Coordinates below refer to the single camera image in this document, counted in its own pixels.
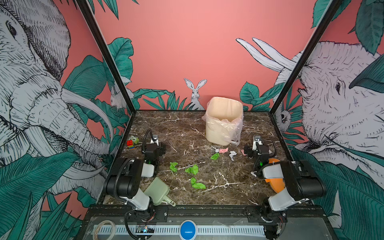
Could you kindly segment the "light green plastic dustpan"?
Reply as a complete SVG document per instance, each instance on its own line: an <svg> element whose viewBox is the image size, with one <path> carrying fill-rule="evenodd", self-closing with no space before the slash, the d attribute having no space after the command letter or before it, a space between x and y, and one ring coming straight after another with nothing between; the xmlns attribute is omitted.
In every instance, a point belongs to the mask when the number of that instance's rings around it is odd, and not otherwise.
<svg viewBox="0 0 384 240"><path fill-rule="evenodd" d="M162 202L166 202L175 207L176 203L168 197L169 192L170 187L159 177L156 177L144 191L144 194L152 199L155 206L160 205Z"/></svg>

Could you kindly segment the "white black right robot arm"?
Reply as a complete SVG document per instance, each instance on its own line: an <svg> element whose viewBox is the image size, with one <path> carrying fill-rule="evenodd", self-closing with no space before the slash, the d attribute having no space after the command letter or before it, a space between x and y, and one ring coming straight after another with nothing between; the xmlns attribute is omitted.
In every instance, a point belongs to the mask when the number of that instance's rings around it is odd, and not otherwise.
<svg viewBox="0 0 384 240"><path fill-rule="evenodd" d="M244 154L254 159L256 178L263 180L281 179L284 188L274 196L266 198L260 215L263 221L272 223L279 219L279 212L296 204L320 198L327 192L326 186L307 160L270 162L272 154L269 147L256 142L252 147L244 146Z"/></svg>

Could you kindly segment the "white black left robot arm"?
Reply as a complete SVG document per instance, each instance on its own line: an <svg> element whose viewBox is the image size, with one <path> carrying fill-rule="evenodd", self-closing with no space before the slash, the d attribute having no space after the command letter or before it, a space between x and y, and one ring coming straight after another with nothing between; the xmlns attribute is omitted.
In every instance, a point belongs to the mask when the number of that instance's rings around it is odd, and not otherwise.
<svg viewBox="0 0 384 240"><path fill-rule="evenodd" d="M103 185L106 195L127 204L142 222L152 221L156 212L152 198L140 189L140 182L157 175L160 157L165 153L165 143L150 143L143 150L144 159L117 158Z"/></svg>

